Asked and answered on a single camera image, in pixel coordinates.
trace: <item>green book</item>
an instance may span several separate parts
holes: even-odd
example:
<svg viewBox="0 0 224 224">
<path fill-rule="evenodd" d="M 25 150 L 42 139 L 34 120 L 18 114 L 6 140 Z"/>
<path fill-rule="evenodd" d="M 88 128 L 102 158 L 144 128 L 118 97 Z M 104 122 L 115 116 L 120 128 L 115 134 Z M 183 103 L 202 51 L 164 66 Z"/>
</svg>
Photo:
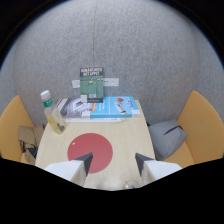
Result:
<svg viewBox="0 0 224 224">
<path fill-rule="evenodd" d="M 83 103 L 103 102 L 103 67 L 80 68 L 80 96 Z"/>
</svg>

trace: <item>white paper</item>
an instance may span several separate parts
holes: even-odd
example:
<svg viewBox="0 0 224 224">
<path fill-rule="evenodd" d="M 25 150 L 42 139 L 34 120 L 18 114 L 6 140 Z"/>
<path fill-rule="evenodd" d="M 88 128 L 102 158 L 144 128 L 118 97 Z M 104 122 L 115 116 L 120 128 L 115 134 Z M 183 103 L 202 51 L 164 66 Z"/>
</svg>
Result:
<svg viewBox="0 0 224 224">
<path fill-rule="evenodd" d="M 121 122 L 121 118 L 66 118 L 66 122 Z"/>
</svg>

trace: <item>bottle cap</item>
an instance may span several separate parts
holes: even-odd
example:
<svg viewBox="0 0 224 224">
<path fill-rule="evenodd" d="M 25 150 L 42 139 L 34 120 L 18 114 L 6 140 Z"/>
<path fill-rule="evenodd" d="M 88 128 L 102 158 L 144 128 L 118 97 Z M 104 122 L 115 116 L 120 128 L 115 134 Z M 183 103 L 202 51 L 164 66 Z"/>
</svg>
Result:
<svg viewBox="0 0 224 224">
<path fill-rule="evenodd" d="M 51 94 L 49 90 L 45 90 L 40 94 L 40 97 L 42 100 L 47 100 L 49 98 L 51 98 Z"/>
</svg>

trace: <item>chair backrest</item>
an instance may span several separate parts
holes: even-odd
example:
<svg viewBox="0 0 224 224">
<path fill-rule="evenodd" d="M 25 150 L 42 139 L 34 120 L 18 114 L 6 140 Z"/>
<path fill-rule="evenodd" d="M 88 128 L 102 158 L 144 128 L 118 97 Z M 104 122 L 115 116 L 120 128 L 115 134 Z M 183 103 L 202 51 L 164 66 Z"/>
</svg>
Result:
<svg viewBox="0 0 224 224">
<path fill-rule="evenodd" d="M 19 162 L 22 151 L 18 140 L 19 126 L 34 127 L 20 96 L 8 104 L 0 118 L 0 153 L 2 158 Z"/>
<path fill-rule="evenodd" d="M 222 158 L 223 121 L 201 94 L 191 92 L 177 123 L 188 134 L 186 144 L 195 164 Z"/>
</svg>

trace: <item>red circle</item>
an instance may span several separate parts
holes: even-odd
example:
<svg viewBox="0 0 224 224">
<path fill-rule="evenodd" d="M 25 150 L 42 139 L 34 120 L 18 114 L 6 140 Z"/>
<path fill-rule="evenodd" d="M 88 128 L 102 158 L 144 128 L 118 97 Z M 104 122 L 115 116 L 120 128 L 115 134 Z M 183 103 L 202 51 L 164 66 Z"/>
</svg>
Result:
<svg viewBox="0 0 224 224">
<path fill-rule="evenodd" d="M 97 173 L 105 169 L 113 156 L 110 142 L 102 135 L 87 133 L 75 138 L 68 147 L 68 160 L 93 153 L 89 173 Z"/>
</svg>

